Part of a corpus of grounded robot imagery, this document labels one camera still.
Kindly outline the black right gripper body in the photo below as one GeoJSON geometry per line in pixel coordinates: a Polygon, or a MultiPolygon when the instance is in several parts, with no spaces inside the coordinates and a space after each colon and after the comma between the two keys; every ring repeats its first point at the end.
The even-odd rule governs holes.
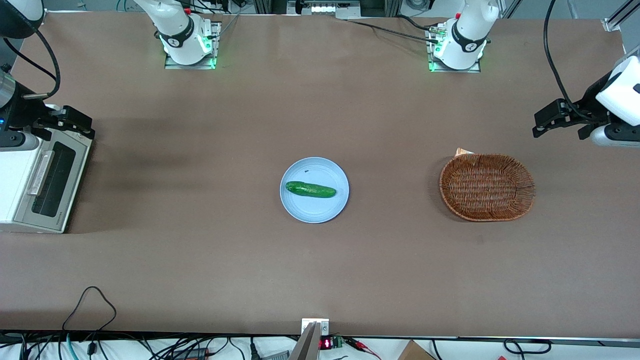
{"type": "Polygon", "coordinates": [[[60,119],[51,112],[54,109],[48,107],[42,99],[24,99],[23,96],[18,96],[7,104],[7,129],[57,126],[60,119]]]}

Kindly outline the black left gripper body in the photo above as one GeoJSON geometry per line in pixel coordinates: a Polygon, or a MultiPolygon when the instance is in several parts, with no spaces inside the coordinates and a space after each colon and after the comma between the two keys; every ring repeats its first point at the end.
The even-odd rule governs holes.
{"type": "Polygon", "coordinates": [[[612,70],[608,71],[596,82],[590,85],[584,92],[582,98],[577,101],[570,100],[566,95],[566,102],[573,105],[574,109],[569,111],[567,125],[594,125],[605,126],[608,124],[620,124],[621,119],[613,114],[612,111],[606,109],[597,99],[596,95],[605,88],[610,80],[612,70]]]}

